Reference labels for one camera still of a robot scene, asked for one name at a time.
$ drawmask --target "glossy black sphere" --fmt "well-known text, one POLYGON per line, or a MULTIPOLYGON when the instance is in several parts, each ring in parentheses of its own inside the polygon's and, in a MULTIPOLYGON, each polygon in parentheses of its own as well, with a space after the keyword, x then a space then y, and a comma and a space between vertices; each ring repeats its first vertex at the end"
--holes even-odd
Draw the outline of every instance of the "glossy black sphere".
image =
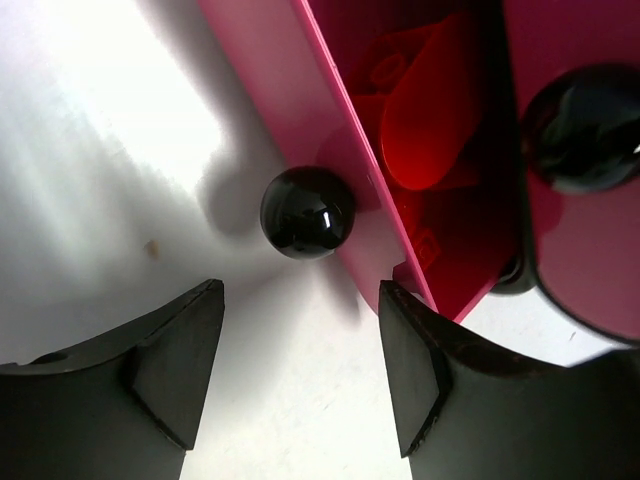
POLYGON ((640 165, 640 72, 624 65, 571 72, 534 98, 522 131, 531 167, 555 190, 623 184, 640 165))
POLYGON ((292 258, 320 258, 349 236, 356 203, 347 185, 320 167, 298 167, 278 175, 260 208, 262 230, 292 258))

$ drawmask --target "white surface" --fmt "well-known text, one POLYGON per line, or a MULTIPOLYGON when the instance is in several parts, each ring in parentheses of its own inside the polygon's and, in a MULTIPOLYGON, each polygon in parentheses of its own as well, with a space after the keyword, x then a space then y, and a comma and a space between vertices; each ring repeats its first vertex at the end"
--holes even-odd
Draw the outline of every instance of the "white surface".
MULTIPOLYGON (((281 162, 195 0, 0 0, 0 104, 0 363, 221 278, 182 479, 409 478, 377 319, 336 259, 291 262, 264 240, 281 162)), ((563 364, 609 345, 535 293, 489 297, 466 325, 563 364)))

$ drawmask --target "red plastic part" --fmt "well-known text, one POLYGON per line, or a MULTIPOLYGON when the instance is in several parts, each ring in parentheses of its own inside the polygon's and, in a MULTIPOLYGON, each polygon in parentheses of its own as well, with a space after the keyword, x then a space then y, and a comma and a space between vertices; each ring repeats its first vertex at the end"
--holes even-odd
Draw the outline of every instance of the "red plastic part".
POLYGON ((467 12, 383 35, 349 78, 365 131, 401 187, 424 190, 442 181, 477 129, 486 89, 478 37, 467 12), (365 106, 371 101, 373 111, 365 106))

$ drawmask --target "black ball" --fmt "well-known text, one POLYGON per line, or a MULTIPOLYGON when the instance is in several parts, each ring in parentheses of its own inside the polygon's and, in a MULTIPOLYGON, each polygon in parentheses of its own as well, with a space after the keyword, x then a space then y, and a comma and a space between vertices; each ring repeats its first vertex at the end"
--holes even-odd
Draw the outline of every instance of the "black ball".
POLYGON ((284 255, 321 258, 347 239, 355 212, 355 198, 340 178, 324 168, 297 167, 267 187, 260 223, 269 242, 284 255))
POLYGON ((545 87, 522 122, 532 169, 562 193, 591 193, 634 178, 640 165, 640 72, 596 65, 545 87))

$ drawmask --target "small stain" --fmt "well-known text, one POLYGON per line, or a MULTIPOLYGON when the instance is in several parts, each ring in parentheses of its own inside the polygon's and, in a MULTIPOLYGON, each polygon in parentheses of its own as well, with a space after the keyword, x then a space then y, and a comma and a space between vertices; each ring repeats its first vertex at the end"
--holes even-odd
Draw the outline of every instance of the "small stain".
POLYGON ((147 255, 153 260, 158 260, 160 258, 160 248, 158 247, 158 242, 155 240, 149 240, 147 244, 144 246, 147 255))

